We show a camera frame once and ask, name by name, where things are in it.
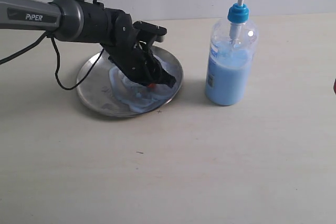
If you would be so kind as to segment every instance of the stainless steel plate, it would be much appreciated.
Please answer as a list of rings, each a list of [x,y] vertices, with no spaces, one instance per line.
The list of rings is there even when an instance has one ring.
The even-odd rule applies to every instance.
[[[77,93],[81,102],[88,108],[100,114],[118,118],[129,118],[137,116],[156,110],[162,105],[169,103],[182,86],[182,66],[175,56],[173,56],[170,52],[156,46],[153,46],[152,49],[154,55],[157,58],[160,58],[162,61],[170,64],[173,67],[173,72],[170,72],[170,74],[176,78],[176,84],[172,89],[172,93],[169,94],[169,96],[167,96],[165,99],[150,104],[141,113],[132,111],[127,104],[117,100],[113,95],[113,89],[109,76],[110,69],[115,65],[109,61],[108,53],[104,52],[86,80],[77,87]],[[78,73],[77,81],[83,78],[98,56],[99,53],[91,57],[83,65]]]

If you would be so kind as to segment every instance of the plastic pump bottle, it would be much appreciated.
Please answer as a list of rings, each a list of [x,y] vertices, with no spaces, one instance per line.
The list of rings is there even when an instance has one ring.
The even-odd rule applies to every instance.
[[[258,43],[248,14],[244,0],[238,0],[212,30],[205,94],[219,105],[233,105],[244,96]]]

